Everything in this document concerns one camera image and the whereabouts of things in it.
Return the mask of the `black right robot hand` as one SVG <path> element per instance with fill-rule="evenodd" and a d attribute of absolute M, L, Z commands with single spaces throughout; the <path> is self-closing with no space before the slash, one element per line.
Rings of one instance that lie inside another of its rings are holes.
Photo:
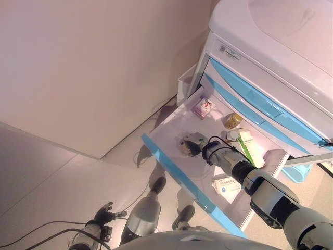
<path fill-rule="evenodd" d="M 199 155 L 207 144 L 208 138 L 199 132 L 187 134 L 180 140 L 182 152 L 187 156 Z"/>

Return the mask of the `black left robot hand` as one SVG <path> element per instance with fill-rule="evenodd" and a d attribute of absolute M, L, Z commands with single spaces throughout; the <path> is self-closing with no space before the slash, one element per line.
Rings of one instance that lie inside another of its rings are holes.
<path fill-rule="evenodd" d="M 105 225 L 108 224 L 109 222 L 119 219 L 119 218 L 124 218 L 127 215 L 127 211 L 123 210 L 121 212 L 111 212 L 112 210 L 112 205 L 113 202 L 108 202 L 105 205 L 103 205 L 98 212 L 94 216 L 94 220 L 100 224 L 100 225 Z"/>

